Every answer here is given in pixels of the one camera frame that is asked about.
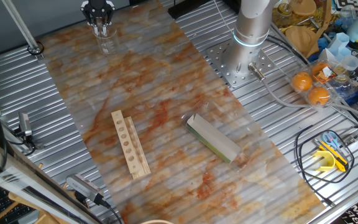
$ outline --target wooden stick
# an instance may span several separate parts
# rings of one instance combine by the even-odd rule
[[[321,37],[323,32],[328,28],[329,22],[331,20],[331,1],[326,0],[326,4],[324,5],[323,8],[324,8],[323,24],[321,25],[320,29],[317,30],[315,37],[312,38],[312,40],[310,41],[310,45],[308,46],[308,48],[305,51],[306,58],[310,57],[310,55],[313,53],[313,51],[312,51],[313,46],[316,45],[318,39]]]
[[[11,211],[14,207],[16,207],[19,204],[19,202],[14,202],[12,205],[5,208],[3,211],[0,212],[0,219],[7,214],[9,211]]]

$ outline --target cable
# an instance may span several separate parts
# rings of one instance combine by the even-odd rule
[[[280,104],[282,104],[282,105],[284,105],[284,106],[292,107],[292,108],[308,108],[308,107],[310,107],[309,105],[296,105],[296,104],[287,103],[287,102],[282,101],[279,97],[277,97],[277,96],[273,93],[272,89],[270,89],[270,87],[267,85],[266,79],[263,79],[261,82],[265,85],[266,90],[271,94],[271,96],[272,96],[278,103],[280,103]]]
[[[224,24],[225,24],[226,27],[229,29],[230,33],[233,33],[233,31],[230,29],[229,25],[228,25],[228,24],[226,23],[226,21],[224,20],[224,18],[223,18],[223,16],[222,16],[222,13],[221,13],[221,11],[219,10],[218,4],[216,4],[216,0],[214,0],[214,2],[215,2],[216,9],[217,9],[218,12],[219,12],[219,15],[221,15],[221,17],[222,17],[222,20],[223,20]]]
[[[358,110],[356,110],[354,108],[351,108],[350,106],[340,105],[340,104],[337,104],[337,103],[333,104],[333,106],[335,106],[337,108],[348,110],[348,111],[353,112],[353,113],[358,115]]]
[[[277,44],[281,47],[283,47],[281,44],[284,44],[287,47],[283,47],[285,50],[293,53],[295,56],[297,56],[300,60],[302,60],[303,63],[305,63],[305,65],[309,64],[309,62],[296,50],[294,49],[289,43],[283,41],[282,39],[279,39],[277,37],[274,37],[272,35],[268,35],[267,36],[267,40],[270,41],[271,43]]]
[[[25,144],[24,142],[20,143],[20,142],[12,142],[12,141],[9,141],[9,140],[6,140],[6,141],[11,143],[11,144],[14,144],[16,146],[21,146],[21,145]]]
[[[321,181],[324,181],[324,182],[327,182],[327,183],[330,183],[330,184],[336,184],[336,183],[340,183],[342,180],[344,180],[350,173],[350,171],[353,169],[353,165],[354,165],[354,155],[352,153],[352,151],[346,146],[345,142],[343,141],[343,139],[335,132],[335,131],[332,131],[332,130],[325,130],[325,131],[321,131],[317,134],[315,134],[314,136],[308,138],[307,140],[305,140],[302,144],[300,144],[299,148],[298,148],[298,141],[299,141],[299,137],[301,136],[301,134],[303,132],[305,132],[306,130],[310,129],[311,127],[313,127],[313,125],[311,126],[308,126],[307,128],[303,129],[302,131],[300,131],[298,133],[298,135],[296,135],[296,138],[295,138],[295,155],[296,155],[296,161],[299,165],[299,168],[301,170],[301,173],[302,173],[302,177],[303,179],[305,180],[305,182],[309,185],[309,187],[312,189],[312,191],[314,193],[316,193],[316,195],[318,195],[319,197],[321,197],[323,199],[324,202],[326,202],[329,206],[335,206],[334,202],[332,202],[330,199],[322,196],[316,189],[314,189],[314,187],[309,183],[308,179],[306,178],[306,175],[310,176],[310,177],[313,177],[315,179],[318,179],[318,180],[321,180]],[[335,133],[339,140],[341,140],[342,142],[342,145],[347,149],[347,151],[349,152],[352,160],[351,160],[351,164],[348,168],[348,170],[345,172],[344,176],[342,178],[340,178],[339,180],[335,180],[335,181],[332,181],[332,180],[326,180],[326,179],[323,179],[323,178],[320,178],[320,177],[317,177],[315,175],[312,175],[312,174],[309,174],[307,173],[304,168],[303,168],[303,162],[302,162],[302,147],[304,145],[304,143],[306,142],[309,142],[310,140],[314,139],[315,137],[319,136],[320,134],[323,134],[327,131],[332,131],[333,133]]]
[[[112,209],[111,205],[108,204],[108,206],[105,206],[105,207],[108,208],[108,209],[110,209],[110,211],[112,211],[112,213],[116,216],[118,222],[119,222],[120,224],[122,224],[121,219],[120,219],[119,216],[117,215],[116,211],[114,211],[114,209]]]
[[[29,156],[29,155],[33,154],[36,150],[34,142],[32,142],[32,141],[28,141],[28,142],[32,145],[32,150],[31,150],[31,152],[24,154],[25,156]]]

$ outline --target cluttered shelf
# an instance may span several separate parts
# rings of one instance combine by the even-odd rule
[[[313,5],[313,1],[282,2],[273,12],[273,22],[301,52],[314,45],[311,54],[302,52],[310,62],[326,59],[341,67],[335,72],[350,78],[353,90],[345,100],[352,106],[358,102],[358,3],[314,1],[312,10],[299,13],[306,4]]]

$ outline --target wooden peg board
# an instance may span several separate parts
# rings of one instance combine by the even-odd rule
[[[139,169],[139,171],[132,174],[132,177],[134,179],[143,177],[144,175],[147,175],[151,173],[149,164],[147,163],[146,157],[144,156],[142,145],[140,144],[139,137],[137,136],[137,132],[135,129],[134,122],[132,118],[129,116],[127,118],[124,118],[125,125],[128,128],[129,136],[131,137],[132,145],[135,148],[137,159],[139,160],[142,167]]]
[[[124,156],[127,161],[129,172],[133,174],[140,170],[142,165],[137,158],[136,150],[132,144],[131,138],[129,137],[129,132],[127,126],[125,125],[124,117],[122,117],[121,110],[112,112],[111,116],[117,130],[122,150],[124,151]]]

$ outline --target orange object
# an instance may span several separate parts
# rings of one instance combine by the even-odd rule
[[[323,87],[314,87],[309,91],[308,99],[315,106],[323,106],[329,100],[329,93]]]
[[[313,81],[307,72],[298,72],[294,77],[292,77],[292,85],[295,90],[306,91],[310,89],[312,84]]]
[[[313,66],[313,68],[311,68],[311,75],[312,76],[317,75],[319,72],[323,71],[323,68],[325,68],[325,67],[331,68],[331,66],[329,66],[325,62],[317,63],[315,66]]]

